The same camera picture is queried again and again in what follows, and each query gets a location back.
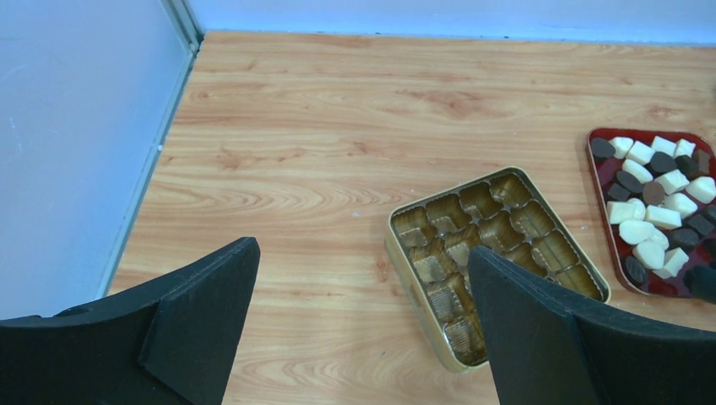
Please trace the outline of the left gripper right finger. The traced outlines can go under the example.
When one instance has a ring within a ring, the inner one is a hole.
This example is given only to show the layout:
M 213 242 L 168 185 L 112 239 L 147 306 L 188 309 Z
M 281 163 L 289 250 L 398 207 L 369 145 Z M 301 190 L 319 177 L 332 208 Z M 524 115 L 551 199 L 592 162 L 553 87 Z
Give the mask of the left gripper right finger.
M 715 335 L 639 316 L 474 254 L 503 404 L 712 404 Z

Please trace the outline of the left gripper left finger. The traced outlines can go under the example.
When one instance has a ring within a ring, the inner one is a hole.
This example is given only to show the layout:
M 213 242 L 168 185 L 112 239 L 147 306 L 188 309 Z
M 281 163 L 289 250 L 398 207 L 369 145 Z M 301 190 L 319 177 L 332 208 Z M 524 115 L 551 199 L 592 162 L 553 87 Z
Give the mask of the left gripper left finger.
M 120 293 L 2 321 L 2 403 L 221 403 L 260 256 L 242 237 Z

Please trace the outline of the gold chocolate tin box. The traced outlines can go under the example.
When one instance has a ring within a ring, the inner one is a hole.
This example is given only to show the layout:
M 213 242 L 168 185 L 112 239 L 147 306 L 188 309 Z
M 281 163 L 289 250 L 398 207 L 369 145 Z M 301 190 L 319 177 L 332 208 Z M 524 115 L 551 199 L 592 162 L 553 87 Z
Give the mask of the gold chocolate tin box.
M 474 301 L 474 254 L 599 302 L 611 289 L 541 190 L 508 166 L 395 208 L 387 254 L 442 366 L 488 362 Z

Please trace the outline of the metal tongs black tips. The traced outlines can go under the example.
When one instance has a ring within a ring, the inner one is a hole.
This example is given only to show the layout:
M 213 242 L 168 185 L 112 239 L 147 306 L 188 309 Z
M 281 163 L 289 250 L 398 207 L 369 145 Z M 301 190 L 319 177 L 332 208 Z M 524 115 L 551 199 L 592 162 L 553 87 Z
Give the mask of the metal tongs black tips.
M 683 283 L 690 294 L 708 303 L 716 303 L 715 269 L 707 265 L 696 265 L 686 270 Z

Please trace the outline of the red chocolate tray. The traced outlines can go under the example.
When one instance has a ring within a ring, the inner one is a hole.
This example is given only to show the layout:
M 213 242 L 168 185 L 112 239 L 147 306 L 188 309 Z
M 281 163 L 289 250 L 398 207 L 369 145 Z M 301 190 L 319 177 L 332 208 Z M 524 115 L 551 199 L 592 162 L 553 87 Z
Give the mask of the red chocolate tray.
M 616 276 L 646 295 L 694 298 L 696 265 L 715 269 L 715 152 L 688 132 L 598 128 L 587 157 Z

